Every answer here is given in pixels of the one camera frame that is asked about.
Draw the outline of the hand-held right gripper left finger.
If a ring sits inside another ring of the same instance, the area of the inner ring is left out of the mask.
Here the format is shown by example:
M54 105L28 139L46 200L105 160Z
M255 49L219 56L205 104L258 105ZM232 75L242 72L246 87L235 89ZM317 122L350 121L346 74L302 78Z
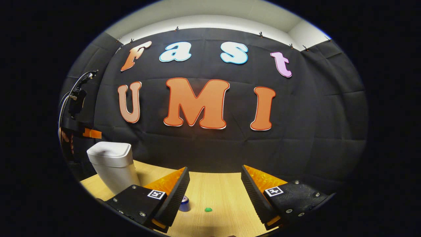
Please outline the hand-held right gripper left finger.
M188 168L184 167L146 186L130 185L104 204L141 226L167 233L189 181Z

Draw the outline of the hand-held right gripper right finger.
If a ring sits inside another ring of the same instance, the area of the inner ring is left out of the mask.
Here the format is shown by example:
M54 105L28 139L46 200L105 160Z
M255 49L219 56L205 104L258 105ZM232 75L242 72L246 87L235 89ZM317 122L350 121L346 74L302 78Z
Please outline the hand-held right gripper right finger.
M242 183L266 230L286 228L305 219L335 196L301 180L287 182L247 165L241 168Z

